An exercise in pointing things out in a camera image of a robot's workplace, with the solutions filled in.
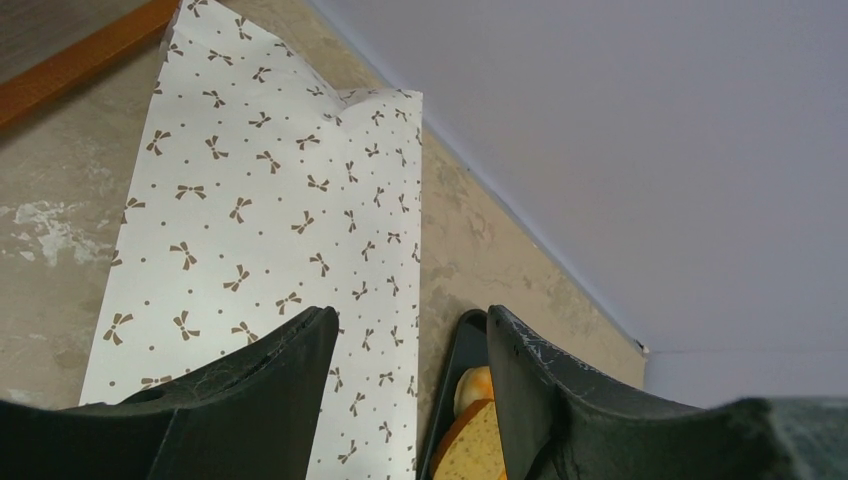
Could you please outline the white patterned paper bag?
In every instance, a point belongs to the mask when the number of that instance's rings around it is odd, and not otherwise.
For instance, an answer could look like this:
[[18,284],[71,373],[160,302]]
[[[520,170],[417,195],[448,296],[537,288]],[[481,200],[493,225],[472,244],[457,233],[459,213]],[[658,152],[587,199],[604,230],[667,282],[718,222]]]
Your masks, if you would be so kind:
[[184,1],[163,45],[80,395],[115,403],[340,317],[312,479],[411,479],[420,92],[330,86],[280,38]]

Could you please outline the sliced seeded fake bread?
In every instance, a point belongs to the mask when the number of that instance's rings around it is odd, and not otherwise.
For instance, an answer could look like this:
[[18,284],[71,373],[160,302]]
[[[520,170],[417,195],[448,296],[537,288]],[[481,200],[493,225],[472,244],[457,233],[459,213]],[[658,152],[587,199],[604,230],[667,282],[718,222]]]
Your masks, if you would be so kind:
[[495,402],[473,402],[454,421],[431,457],[431,477],[506,479]]

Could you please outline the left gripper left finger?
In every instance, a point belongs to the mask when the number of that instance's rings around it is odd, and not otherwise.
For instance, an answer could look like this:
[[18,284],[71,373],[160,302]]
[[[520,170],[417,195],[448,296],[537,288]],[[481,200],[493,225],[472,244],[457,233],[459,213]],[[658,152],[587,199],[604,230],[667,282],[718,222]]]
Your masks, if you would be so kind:
[[303,479],[339,328],[310,307],[124,401],[1,405],[5,479]]

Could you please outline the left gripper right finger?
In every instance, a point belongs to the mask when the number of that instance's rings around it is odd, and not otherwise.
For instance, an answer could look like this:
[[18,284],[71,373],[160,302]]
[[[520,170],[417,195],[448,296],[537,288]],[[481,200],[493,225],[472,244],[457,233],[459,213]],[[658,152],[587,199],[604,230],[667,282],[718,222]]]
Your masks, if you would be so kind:
[[701,409],[622,383],[506,307],[487,345],[511,479],[843,479],[847,401],[743,398]]

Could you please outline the round fake bread bun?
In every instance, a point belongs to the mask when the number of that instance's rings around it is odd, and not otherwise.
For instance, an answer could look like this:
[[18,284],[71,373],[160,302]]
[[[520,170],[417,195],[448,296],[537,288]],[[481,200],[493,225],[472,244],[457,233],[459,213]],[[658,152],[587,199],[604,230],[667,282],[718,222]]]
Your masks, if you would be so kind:
[[467,369],[459,378],[454,400],[453,413],[459,417],[471,404],[478,400],[493,400],[494,388],[489,366]]

